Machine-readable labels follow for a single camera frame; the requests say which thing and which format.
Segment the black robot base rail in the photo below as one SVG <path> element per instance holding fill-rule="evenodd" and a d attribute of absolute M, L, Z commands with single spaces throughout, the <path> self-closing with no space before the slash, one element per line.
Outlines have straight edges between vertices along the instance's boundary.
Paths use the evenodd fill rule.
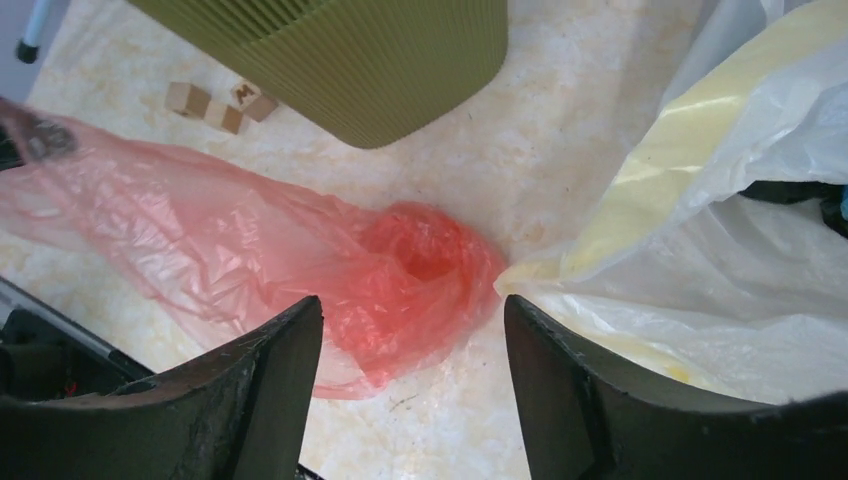
<path fill-rule="evenodd" d="M 1 394 L 42 402 L 109 394 L 154 372 L 58 310 L 1 280 Z"/>

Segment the red plastic trash bag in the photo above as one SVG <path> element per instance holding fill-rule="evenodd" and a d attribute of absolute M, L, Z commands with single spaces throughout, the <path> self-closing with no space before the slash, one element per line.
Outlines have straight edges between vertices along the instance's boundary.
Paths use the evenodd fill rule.
<path fill-rule="evenodd" d="M 505 266 L 433 206 L 361 208 L 9 100 L 1 226 L 97 253 L 207 349 L 317 296 L 314 393 L 327 399 L 364 399 L 443 361 L 490 316 Z"/>

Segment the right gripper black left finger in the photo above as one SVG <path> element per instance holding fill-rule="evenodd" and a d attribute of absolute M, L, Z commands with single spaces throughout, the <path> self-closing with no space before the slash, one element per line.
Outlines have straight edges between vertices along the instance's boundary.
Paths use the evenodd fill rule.
<path fill-rule="evenodd" d="M 109 394 L 1 394 L 5 479 L 311 479 L 300 461 L 322 343 L 306 297 L 258 329 Z"/>

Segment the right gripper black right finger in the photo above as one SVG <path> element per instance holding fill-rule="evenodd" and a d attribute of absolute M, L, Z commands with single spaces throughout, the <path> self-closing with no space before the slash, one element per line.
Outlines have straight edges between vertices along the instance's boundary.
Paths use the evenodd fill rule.
<path fill-rule="evenodd" d="M 843 479 L 847 395 L 767 405 L 686 385 L 518 295 L 510 373 L 535 479 Z"/>

